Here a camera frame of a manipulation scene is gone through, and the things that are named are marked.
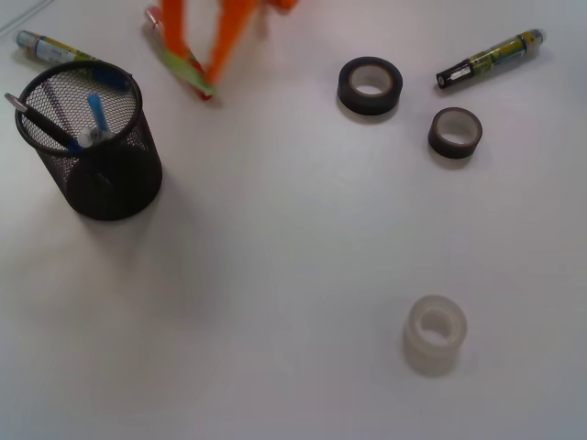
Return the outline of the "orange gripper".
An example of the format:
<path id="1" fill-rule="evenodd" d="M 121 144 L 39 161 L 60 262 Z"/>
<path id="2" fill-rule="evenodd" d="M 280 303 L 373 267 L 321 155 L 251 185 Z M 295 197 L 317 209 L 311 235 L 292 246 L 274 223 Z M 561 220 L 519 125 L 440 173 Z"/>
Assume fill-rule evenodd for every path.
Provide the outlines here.
<path id="1" fill-rule="evenodd" d="M 189 58 L 191 54 L 184 40 L 185 3 L 185 0 L 161 0 L 164 43 L 167 50 L 180 58 Z M 298 0 L 266 0 L 266 3 L 286 12 L 292 10 Z M 205 80 L 208 83 L 216 85 L 219 81 L 230 54 L 256 7 L 256 0 L 221 2 L 216 35 L 205 71 Z"/>

